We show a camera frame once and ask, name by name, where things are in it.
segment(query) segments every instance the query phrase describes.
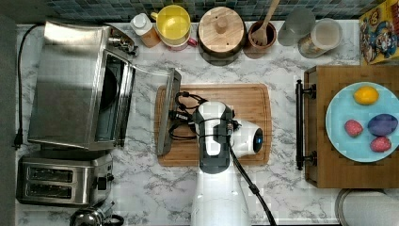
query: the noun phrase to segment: toaster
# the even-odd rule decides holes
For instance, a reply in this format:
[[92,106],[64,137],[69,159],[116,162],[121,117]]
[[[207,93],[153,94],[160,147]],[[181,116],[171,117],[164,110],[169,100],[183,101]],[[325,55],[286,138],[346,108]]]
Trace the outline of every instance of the toaster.
[[18,163],[16,198],[24,204],[87,207],[108,197],[112,167],[109,153],[81,159],[25,154]]

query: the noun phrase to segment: toaster oven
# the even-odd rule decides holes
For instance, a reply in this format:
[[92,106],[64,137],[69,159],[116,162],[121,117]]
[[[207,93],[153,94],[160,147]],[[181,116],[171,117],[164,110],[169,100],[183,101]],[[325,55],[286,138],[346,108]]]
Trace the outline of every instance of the toaster oven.
[[90,206],[109,195],[112,167],[110,154],[70,160],[29,153],[18,163],[16,198],[24,204]]
[[115,27],[47,22],[28,141],[82,151],[123,146],[135,56]]

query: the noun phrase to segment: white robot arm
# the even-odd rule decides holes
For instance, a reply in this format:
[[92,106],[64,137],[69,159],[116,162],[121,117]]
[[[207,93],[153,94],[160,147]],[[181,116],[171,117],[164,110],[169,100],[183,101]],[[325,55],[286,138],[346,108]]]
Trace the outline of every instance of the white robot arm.
[[237,121],[240,127],[233,131],[232,118],[233,111],[220,102],[206,102],[193,113],[199,143],[199,173],[192,226],[250,225],[230,149],[233,147],[237,157],[257,153],[262,147],[263,131],[249,121]]

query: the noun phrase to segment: lemon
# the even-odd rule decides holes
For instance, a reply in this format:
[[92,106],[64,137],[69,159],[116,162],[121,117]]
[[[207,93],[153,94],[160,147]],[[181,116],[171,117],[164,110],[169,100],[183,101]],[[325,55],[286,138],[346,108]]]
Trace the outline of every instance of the lemon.
[[360,105],[372,105],[378,100],[378,91],[374,87],[360,87],[354,94],[353,98]]

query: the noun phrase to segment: wooden tray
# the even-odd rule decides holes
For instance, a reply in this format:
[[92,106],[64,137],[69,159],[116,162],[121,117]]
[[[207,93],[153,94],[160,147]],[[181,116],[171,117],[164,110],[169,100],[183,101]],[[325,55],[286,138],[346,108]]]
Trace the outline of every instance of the wooden tray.
[[317,151],[317,166],[305,167],[307,181],[319,188],[398,188],[398,149],[373,163],[352,161],[331,144],[326,113],[335,94],[358,82],[377,83],[399,96],[399,67],[317,66],[307,70],[304,78],[305,89],[312,84],[317,89],[316,99],[304,97],[305,154]]
[[[263,146],[254,155],[241,157],[242,165],[263,165],[269,160],[272,139],[272,121],[269,95],[266,85],[263,84],[228,84],[228,85],[182,85],[180,91],[188,91],[197,94],[209,101],[225,103],[235,111],[235,119],[241,119],[256,123],[263,129]],[[161,87],[156,95],[154,132],[157,142],[161,109],[165,96],[165,87]],[[197,105],[192,98],[181,98],[181,102],[187,106]],[[186,126],[179,127],[174,132],[180,136],[194,136]],[[158,156],[162,166],[180,167],[197,166],[199,163],[198,144],[193,140],[173,140],[170,152]]]

